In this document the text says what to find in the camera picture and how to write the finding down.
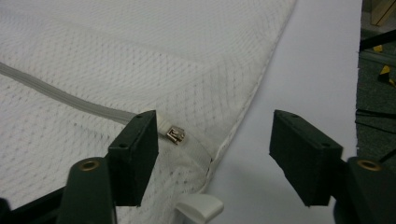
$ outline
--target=gray zipper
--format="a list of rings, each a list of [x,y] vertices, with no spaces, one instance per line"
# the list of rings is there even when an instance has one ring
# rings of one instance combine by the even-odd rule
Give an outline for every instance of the gray zipper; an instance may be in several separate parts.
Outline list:
[[[93,114],[95,116],[111,119],[124,125],[126,125],[135,116],[135,114],[131,112],[112,109],[81,100],[78,97],[73,96],[65,91],[61,91],[36,77],[32,77],[29,74],[23,73],[3,63],[0,63],[0,74],[10,77],[56,101],[70,105],[75,109]]]

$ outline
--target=mattress cover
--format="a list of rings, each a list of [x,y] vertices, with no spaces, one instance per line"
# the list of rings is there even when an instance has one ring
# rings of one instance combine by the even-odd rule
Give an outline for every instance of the mattress cover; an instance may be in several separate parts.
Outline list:
[[[142,206],[119,223],[179,223],[257,90],[294,0],[0,2],[0,196],[19,207],[64,186],[75,162],[105,156],[125,123],[21,82],[120,112],[153,108],[186,131],[160,154]],[[16,73],[7,73],[4,68]]]

